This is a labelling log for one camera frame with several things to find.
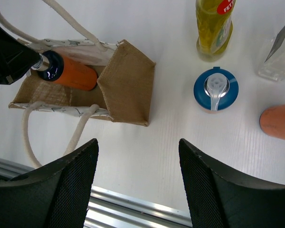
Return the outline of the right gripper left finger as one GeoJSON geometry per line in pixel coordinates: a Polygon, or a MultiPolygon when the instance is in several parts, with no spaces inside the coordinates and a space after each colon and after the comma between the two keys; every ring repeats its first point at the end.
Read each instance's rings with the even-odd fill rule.
{"type": "Polygon", "coordinates": [[[98,153],[92,139],[38,169],[0,180],[0,228],[82,228],[98,153]]]}

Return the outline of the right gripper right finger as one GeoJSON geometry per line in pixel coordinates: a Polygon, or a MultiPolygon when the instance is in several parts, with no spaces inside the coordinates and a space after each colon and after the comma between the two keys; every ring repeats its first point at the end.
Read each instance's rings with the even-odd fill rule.
{"type": "Polygon", "coordinates": [[[285,185],[240,172],[179,141],[194,228],[285,228],[285,185]]]}

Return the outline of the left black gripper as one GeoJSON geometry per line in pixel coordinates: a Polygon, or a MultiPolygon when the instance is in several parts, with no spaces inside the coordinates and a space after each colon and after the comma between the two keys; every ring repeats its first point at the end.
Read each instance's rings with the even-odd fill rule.
{"type": "Polygon", "coordinates": [[[19,43],[0,27],[0,85],[11,85],[40,60],[38,52],[19,43]]]}

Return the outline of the dark blue pump bottle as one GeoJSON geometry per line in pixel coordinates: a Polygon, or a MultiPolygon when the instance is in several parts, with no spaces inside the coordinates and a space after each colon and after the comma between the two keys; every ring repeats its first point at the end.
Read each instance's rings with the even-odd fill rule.
{"type": "Polygon", "coordinates": [[[94,69],[52,50],[39,56],[31,68],[41,79],[84,91],[96,88],[98,74],[94,69]]]}
{"type": "Polygon", "coordinates": [[[285,140],[285,104],[266,109],[259,118],[259,124],[265,134],[285,140]]]}

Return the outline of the dark blue front pump bottle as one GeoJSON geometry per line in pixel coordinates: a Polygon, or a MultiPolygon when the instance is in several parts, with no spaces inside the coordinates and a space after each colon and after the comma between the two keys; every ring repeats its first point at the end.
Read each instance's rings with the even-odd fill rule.
{"type": "Polygon", "coordinates": [[[259,118],[259,124],[265,134],[285,140],[285,104],[266,109],[259,118]]]}

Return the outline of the light blue pump bottle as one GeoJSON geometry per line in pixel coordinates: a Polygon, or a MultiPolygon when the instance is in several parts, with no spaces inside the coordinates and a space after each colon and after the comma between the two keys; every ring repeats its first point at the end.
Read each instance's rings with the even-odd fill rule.
{"type": "Polygon", "coordinates": [[[236,101],[239,85],[235,76],[219,66],[202,73],[195,81],[193,95],[206,113],[216,114],[236,101]]]}

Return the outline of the clear bottle grey cap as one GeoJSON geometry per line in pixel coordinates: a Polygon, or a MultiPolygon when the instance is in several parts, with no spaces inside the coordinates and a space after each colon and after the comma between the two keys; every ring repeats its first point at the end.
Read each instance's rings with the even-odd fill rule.
{"type": "Polygon", "coordinates": [[[271,81],[285,80],[285,25],[274,39],[264,43],[257,73],[271,81]]]}

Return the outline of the yellow bottle red cap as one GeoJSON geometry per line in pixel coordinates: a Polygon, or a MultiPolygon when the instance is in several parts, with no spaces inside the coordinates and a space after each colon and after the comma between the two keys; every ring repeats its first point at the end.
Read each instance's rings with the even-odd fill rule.
{"type": "Polygon", "coordinates": [[[208,62],[221,58],[230,41],[233,23],[231,14],[235,0],[197,0],[196,19],[199,57],[208,62]]]}

